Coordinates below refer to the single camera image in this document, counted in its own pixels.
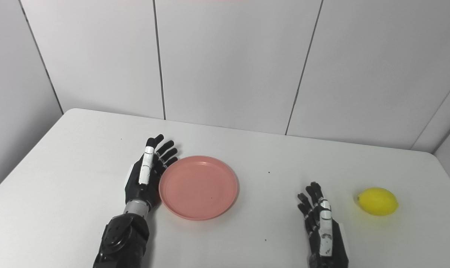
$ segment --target pink plate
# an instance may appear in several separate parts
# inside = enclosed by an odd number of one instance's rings
[[[164,205],[189,220],[212,219],[225,212],[237,196],[237,177],[222,161],[189,156],[173,163],[159,183]]]

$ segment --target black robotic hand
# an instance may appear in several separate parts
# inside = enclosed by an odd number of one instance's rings
[[[158,187],[162,174],[177,161],[173,141],[155,151],[163,139],[162,134],[149,138],[145,154],[134,164],[125,188],[125,212],[106,225],[94,268],[140,268],[149,240],[147,213],[160,202]]]
[[[298,195],[298,208],[305,216],[305,227],[310,239],[310,268],[347,268],[348,256],[344,248],[339,224],[331,217],[331,206],[324,199],[321,186],[312,182],[306,187],[313,205],[304,193]]]
[[[157,144],[160,144],[160,142],[164,140],[164,136],[159,134],[155,137],[155,139],[149,140],[153,140],[152,146],[155,148]],[[126,204],[131,200],[142,200],[148,204],[149,210],[159,204],[160,196],[158,188],[160,178],[164,171],[175,161],[177,161],[177,157],[175,157],[177,154],[177,149],[172,148],[173,146],[174,141],[171,140],[155,151],[152,160],[152,168],[150,169],[148,185],[139,183],[140,167],[143,163],[144,155],[142,155],[134,164],[125,188]]]

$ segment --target lemon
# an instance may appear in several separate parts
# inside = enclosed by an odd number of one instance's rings
[[[399,206],[395,195],[378,187],[369,188],[360,193],[358,203],[362,210],[377,216],[392,214]]]

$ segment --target silver wrist cylinder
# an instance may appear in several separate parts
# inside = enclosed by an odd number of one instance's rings
[[[148,212],[149,206],[142,200],[131,200],[127,202],[126,208],[124,209],[124,213],[134,213],[143,217],[144,219],[147,217]]]

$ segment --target tabletop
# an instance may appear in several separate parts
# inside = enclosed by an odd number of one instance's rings
[[[147,219],[144,268],[307,267],[296,195],[312,181],[344,227],[349,267],[450,267],[450,179],[431,154],[81,109],[66,112],[0,185],[0,267],[92,267],[104,226],[123,212],[131,163],[160,133],[179,157],[227,163],[239,193],[206,221],[159,206]],[[394,214],[356,205],[372,186],[396,195]]]

